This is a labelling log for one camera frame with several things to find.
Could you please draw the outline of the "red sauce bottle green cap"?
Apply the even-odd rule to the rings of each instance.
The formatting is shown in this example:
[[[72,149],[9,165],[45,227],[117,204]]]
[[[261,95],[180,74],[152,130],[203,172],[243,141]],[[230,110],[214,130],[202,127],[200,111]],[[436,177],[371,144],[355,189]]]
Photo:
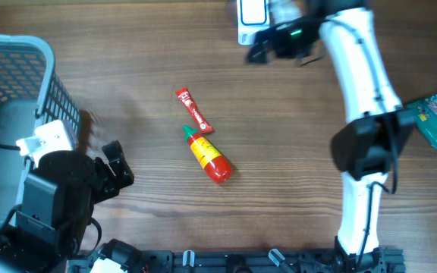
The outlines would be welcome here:
[[[191,152],[207,176],[216,184],[223,184],[233,173],[231,164],[198,130],[184,125],[186,141]]]

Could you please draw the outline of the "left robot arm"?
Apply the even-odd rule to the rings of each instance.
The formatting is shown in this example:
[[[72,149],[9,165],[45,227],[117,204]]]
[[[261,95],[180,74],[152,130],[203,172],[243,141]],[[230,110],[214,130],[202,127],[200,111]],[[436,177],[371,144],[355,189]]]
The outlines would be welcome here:
[[[22,202],[0,226],[0,272],[64,272],[79,253],[94,206],[134,183],[121,144],[102,147],[105,158],[54,151],[24,181]]]

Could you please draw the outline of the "red sachet stick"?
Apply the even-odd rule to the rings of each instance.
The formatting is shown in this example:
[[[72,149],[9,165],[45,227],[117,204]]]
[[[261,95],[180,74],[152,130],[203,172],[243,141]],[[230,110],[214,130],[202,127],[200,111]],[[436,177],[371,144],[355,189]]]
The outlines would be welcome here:
[[[184,104],[185,108],[190,113],[190,116],[194,119],[196,125],[200,129],[201,133],[212,133],[214,128],[211,124],[204,118],[200,112],[198,106],[196,105],[194,99],[192,98],[188,88],[183,87],[176,92],[177,97]]]

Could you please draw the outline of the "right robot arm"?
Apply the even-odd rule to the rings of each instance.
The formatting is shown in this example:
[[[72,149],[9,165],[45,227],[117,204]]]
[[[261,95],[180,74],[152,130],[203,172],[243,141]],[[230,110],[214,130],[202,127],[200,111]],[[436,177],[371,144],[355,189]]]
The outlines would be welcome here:
[[[383,249],[377,221],[383,194],[398,189],[398,158],[414,126],[385,71],[367,1],[270,1],[263,9],[270,27],[255,32],[246,56],[266,64],[269,54],[310,63],[321,42],[328,52],[344,100],[345,127],[330,150],[342,179],[341,225],[328,267],[334,272],[401,270],[401,251]]]

